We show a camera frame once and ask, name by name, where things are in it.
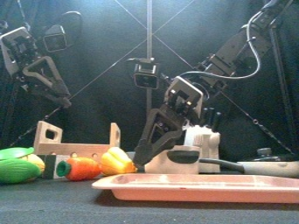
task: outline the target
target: plastic tray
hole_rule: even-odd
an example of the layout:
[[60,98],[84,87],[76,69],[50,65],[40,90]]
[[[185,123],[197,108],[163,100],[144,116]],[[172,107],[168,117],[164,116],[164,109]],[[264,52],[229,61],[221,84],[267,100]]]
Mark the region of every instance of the plastic tray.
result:
[[120,174],[92,188],[119,200],[299,203],[299,179],[255,175]]

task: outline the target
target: orange carrot toy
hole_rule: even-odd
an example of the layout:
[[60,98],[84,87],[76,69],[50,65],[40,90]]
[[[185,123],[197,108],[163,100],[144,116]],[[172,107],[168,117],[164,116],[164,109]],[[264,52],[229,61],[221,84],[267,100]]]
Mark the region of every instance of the orange carrot toy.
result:
[[93,179],[100,173],[99,163],[88,157],[70,157],[66,161],[60,161],[56,168],[58,177],[65,176],[68,180],[80,181]]

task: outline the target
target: table surface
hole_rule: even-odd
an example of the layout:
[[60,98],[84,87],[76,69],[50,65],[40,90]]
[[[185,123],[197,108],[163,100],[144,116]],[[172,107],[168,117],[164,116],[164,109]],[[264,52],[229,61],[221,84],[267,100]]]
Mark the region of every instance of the table surface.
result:
[[299,223],[297,204],[123,201],[96,180],[0,185],[0,223]]

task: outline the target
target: plastic toy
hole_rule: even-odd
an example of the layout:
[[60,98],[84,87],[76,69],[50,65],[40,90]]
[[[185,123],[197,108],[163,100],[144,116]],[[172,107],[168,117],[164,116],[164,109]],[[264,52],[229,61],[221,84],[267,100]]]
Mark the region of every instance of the plastic toy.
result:
[[99,163],[88,157],[70,157],[66,161],[60,161],[56,167],[58,177],[65,176],[68,180],[80,181],[93,179],[100,173]]
[[117,147],[111,147],[107,150],[101,156],[100,164],[101,172],[105,176],[136,172],[132,159]]
[[44,162],[32,153],[32,147],[0,150],[0,184],[18,184],[41,175]]

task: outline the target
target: yellow pepper toy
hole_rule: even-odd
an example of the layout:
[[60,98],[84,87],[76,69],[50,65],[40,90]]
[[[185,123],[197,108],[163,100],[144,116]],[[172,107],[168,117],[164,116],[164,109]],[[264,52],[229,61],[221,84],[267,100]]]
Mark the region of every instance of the yellow pepper toy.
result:
[[109,148],[108,151],[103,154],[100,164],[101,173],[105,176],[136,172],[132,159],[117,147]]

